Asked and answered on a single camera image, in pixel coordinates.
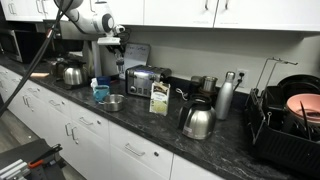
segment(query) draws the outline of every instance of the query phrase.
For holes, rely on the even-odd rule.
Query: metal bowl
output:
[[[103,104],[104,109],[106,111],[120,111],[124,108],[124,96],[121,94],[110,94],[103,99],[103,102],[99,102]]]

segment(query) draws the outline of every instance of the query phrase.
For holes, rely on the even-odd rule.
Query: blue cup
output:
[[[109,95],[109,86],[98,85],[93,89],[93,96],[97,102],[103,101],[103,99]]]
[[[110,86],[110,77],[109,76],[99,76],[97,77],[98,85],[107,85]]]

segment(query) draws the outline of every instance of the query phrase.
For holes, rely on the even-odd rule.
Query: pink bowl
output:
[[[300,101],[303,104],[308,121],[320,122],[320,95],[298,94],[290,97],[287,101],[288,109],[303,119]]]

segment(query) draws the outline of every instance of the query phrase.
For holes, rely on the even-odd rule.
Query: bottle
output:
[[[226,80],[219,90],[215,106],[217,119],[219,120],[225,120],[227,118],[233,97],[233,80],[235,75],[236,74],[234,72],[228,71],[226,74]]]

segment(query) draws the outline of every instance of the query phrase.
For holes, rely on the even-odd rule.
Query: wall outlet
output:
[[[241,79],[240,73],[243,73],[244,76],[242,77],[242,82],[239,84],[239,87],[245,88],[249,82],[249,70],[238,68],[236,71],[236,77],[234,78],[234,85],[237,85],[238,79]]]

